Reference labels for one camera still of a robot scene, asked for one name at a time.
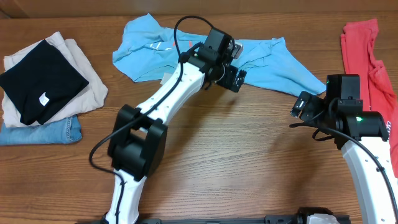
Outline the light blue printed t-shirt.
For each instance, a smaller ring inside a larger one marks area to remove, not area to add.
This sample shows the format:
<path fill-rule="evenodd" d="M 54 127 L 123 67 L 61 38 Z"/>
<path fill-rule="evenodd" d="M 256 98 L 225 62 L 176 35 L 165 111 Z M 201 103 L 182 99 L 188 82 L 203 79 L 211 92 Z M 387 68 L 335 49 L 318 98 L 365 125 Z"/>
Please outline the light blue printed t-shirt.
<path fill-rule="evenodd" d="M 185 52 L 205 39 L 204 35 L 161 27 L 147 14 L 126 24 L 122 43 L 113 52 L 113 65 L 134 82 L 160 80 L 177 67 L 176 45 Z M 239 43 L 243 52 L 232 64 L 247 72 L 246 84 L 294 96 L 302 91 L 319 95 L 326 90 L 325 84 L 288 51 L 284 38 L 241 39 Z"/>

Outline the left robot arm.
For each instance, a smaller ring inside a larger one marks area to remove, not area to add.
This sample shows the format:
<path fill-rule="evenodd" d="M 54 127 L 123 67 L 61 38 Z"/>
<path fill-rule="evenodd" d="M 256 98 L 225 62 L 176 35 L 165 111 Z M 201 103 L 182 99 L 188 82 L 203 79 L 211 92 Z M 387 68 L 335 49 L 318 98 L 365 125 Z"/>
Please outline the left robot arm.
<path fill-rule="evenodd" d="M 119 110 L 108 147 L 115 174 L 113 199 L 102 223 L 137 223 L 142 190 L 164 156 L 172 118 L 205 83 L 239 91 L 246 72 L 231 62 L 242 51 L 241 43 L 212 28 L 204 42 L 180 54 L 173 74 L 148 100 Z"/>

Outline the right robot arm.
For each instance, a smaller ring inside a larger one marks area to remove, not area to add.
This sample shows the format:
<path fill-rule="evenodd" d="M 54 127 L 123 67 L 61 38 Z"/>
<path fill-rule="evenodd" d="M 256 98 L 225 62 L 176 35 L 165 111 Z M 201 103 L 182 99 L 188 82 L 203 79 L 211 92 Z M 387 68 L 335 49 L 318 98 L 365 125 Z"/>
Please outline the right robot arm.
<path fill-rule="evenodd" d="M 332 139 L 351 172 L 365 223 L 397 223 L 397 183 L 380 113 L 364 111 L 359 75 L 329 75 L 326 95 L 302 91 L 290 114 Z"/>

